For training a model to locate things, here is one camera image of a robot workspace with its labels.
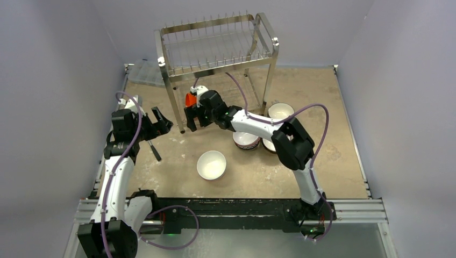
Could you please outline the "stainless steel dish rack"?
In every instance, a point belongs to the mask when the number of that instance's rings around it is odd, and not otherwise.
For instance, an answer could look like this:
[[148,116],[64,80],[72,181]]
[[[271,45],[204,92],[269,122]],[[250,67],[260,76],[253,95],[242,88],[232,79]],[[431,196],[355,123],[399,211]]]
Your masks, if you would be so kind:
[[[181,133],[185,95],[195,83],[218,90],[227,103],[264,114],[279,54],[279,39],[267,16],[234,13],[165,26],[154,32],[158,66]],[[237,76],[242,92],[225,73]]]

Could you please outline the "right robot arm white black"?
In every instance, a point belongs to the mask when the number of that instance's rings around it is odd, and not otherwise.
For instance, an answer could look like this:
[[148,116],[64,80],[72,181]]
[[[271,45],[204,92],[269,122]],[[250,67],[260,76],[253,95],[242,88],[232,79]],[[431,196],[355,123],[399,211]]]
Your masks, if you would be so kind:
[[189,94],[195,101],[184,108],[187,128],[196,131],[195,120],[198,120],[201,127],[216,124],[223,130],[248,133],[272,142],[280,162],[295,175],[303,214],[314,219],[323,212],[321,191],[315,176],[310,174],[315,142],[297,118],[277,120],[253,114],[239,106],[227,106],[216,90],[203,85],[191,87]]

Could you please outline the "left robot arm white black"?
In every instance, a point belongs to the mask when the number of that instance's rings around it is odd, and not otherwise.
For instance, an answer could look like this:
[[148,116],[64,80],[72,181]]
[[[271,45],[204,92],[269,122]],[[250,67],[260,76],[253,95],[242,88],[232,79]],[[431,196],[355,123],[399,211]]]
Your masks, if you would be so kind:
[[112,257],[135,257],[142,222],[160,214],[153,190],[139,190],[127,200],[139,143],[167,134],[173,126],[157,107],[151,110],[155,123],[147,113],[138,114],[132,106],[111,114],[113,129],[106,137],[100,197],[89,222],[81,225],[77,233],[87,257],[107,257],[109,253]]

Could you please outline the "orange bowl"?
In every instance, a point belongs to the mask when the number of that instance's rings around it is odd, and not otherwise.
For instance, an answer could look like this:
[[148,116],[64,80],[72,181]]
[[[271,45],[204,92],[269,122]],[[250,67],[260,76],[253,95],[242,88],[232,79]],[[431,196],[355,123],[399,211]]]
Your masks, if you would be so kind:
[[185,106],[186,107],[191,107],[193,105],[197,104],[197,96],[192,93],[187,93],[185,96]]

